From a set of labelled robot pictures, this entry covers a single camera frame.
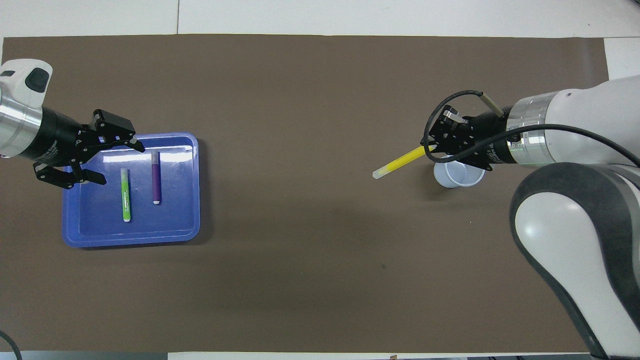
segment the black cord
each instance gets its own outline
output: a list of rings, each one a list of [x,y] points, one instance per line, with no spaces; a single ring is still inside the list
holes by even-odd
[[[640,158],[638,158],[636,155],[634,155],[632,152],[630,152],[629,150],[625,149],[624,147],[618,145],[616,142],[613,142],[612,140],[609,140],[608,138],[602,136],[602,135],[598,135],[594,132],[585,130],[585,129],[581,129],[579,127],[575,127],[575,126],[569,126],[569,125],[560,125],[560,124],[538,124],[538,125],[528,125],[528,126],[522,126],[522,127],[518,127],[516,129],[512,129],[509,131],[505,131],[503,133],[499,133],[497,135],[493,135],[490,138],[487,138],[477,144],[475,144],[474,146],[471,146],[470,148],[461,151],[457,154],[455,154],[454,156],[451,157],[447,157],[447,158],[437,158],[435,156],[433,156],[431,154],[431,152],[429,151],[429,130],[431,129],[431,125],[433,124],[436,115],[438,115],[438,112],[451,100],[463,96],[463,95],[476,95],[478,97],[482,96],[483,93],[479,92],[479,91],[475,91],[475,90],[464,90],[464,91],[460,91],[460,92],[456,92],[455,94],[452,94],[450,96],[448,96],[446,99],[444,99],[440,104],[438,104],[438,106],[433,110],[433,112],[431,113],[431,115],[429,116],[429,120],[427,120],[427,124],[424,128],[424,137],[422,138],[422,144],[424,146],[424,150],[425,153],[427,155],[427,157],[429,159],[431,159],[433,162],[435,163],[450,163],[452,161],[456,161],[456,160],[460,160],[462,158],[466,158],[467,156],[480,151],[483,147],[490,145],[498,140],[503,140],[505,138],[508,138],[510,136],[513,135],[517,135],[517,134],[521,134],[521,133],[526,133],[527,131],[534,131],[534,130],[561,130],[561,131],[567,131],[569,133],[574,133],[574,134],[578,134],[578,135],[582,135],[582,136],[586,136],[588,138],[594,139],[600,143],[605,144],[606,146],[609,146],[610,148],[614,149],[615,151],[619,152],[620,154],[622,154],[624,157],[626,157],[627,159],[629,159],[629,161],[631,161],[635,166],[640,167]]]
[[[487,138],[477,144],[475,144],[474,146],[461,151],[457,154],[455,154],[454,156],[451,156],[450,158],[436,158],[435,156],[433,156],[433,161],[436,163],[448,163],[451,161],[456,161],[456,160],[460,160],[462,158],[466,158],[467,156],[473,154],[474,152],[477,152],[478,150],[482,149],[483,147],[494,143],[498,140],[502,140],[505,138],[508,138],[512,135],[515,134],[520,134],[520,133],[526,133],[527,131],[534,131],[534,130],[562,130],[562,131],[567,131],[569,133],[574,133],[574,134],[579,134],[582,136],[586,136],[588,138],[594,139],[600,143],[605,144],[606,146],[614,149],[615,151],[619,152],[620,154],[622,154],[625,158],[629,159],[629,161],[631,161],[635,166],[640,167],[640,158],[638,158],[636,155],[634,155],[632,152],[630,152],[629,150],[625,149],[624,147],[618,145],[617,143],[607,139],[604,136],[598,135],[596,133],[592,133],[591,131],[585,130],[585,129],[581,129],[579,127],[575,127],[575,126],[568,126],[568,125],[559,125],[559,124],[538,124],[538,125],[528,125],[528,126],[523,126],[523,127],[518,127],[517,129],[512,129],[509,131],[505,131],[503,133],[499,133],[497,135],[493,135],[490,138]]]
[[[447,96],[447,98],[444,99],[443,101],[440,101],[440,104],[438,104],[438,106],[436,106],[436,108],[431,112],[431,115],[429,115],[427,124],[424,126],[424,136],[422,137],[422,145],[424,146],[424,152],[427,154],[427,158],[435,162],[438,162],[437,161],[438,158],[431,155],[431,153],[429,152],[429,131],[431,131],[431,126],[433,125],[433,122],[435,121],[436,116],[449,101],[464,95],[475,95],[480,97],[484,95],[484,93],[482,91],[477,91],[477,90],[462,90],[462,91],[456,92],[455,94],[451,94]]]
[[[16,360],[22,360],[20,349],[18,348],[18,345],[15,344],[13,339],[11,339],[11,337],[9,337],[9,335],[7,335],[4,331],[0,330],[0,338],[4,339],[6,343],[9,344],[11,350],[13,350],[13,354],[15,355]]]

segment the blue tray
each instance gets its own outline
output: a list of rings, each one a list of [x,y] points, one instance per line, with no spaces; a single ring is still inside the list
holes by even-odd
[[[144,153],[119,147],[101,151],[84,167],[106,185],[75,185],[62,196],[62,237],[71,247],[187,241],[200,230],[198,140],[189,133],[137,136]],[[152,202],[151,151],[160,152],[162,202]],[[131,222],[122,220],[120,169],[129,169]]]

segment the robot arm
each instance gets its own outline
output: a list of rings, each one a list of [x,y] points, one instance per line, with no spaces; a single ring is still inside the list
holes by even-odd
[[[518,248],[601,359],[640,357],[638,186],[637,168],[558,163],[511,203]]]
[[[439,163],[542,167],[514,194],[511,230],[602,359],[640,359],[638,93],[634,76],[498,109],[484,93],[466,90],[436,107],[420,142],[422,154]],[[446,104],[462,95],[480,97],[491,112],[460,116]]]
[[[95,110],[88,125],[43,107],[52,68],[35,59],[10,60],[0,67],[0,154],[35,160],[36,178],[64,189],[76,183],[105,184],[104,176],[82,165],[99,151],[124,145],[140,152],[131,121]],[[56,167],[70,166],[71,172]]]

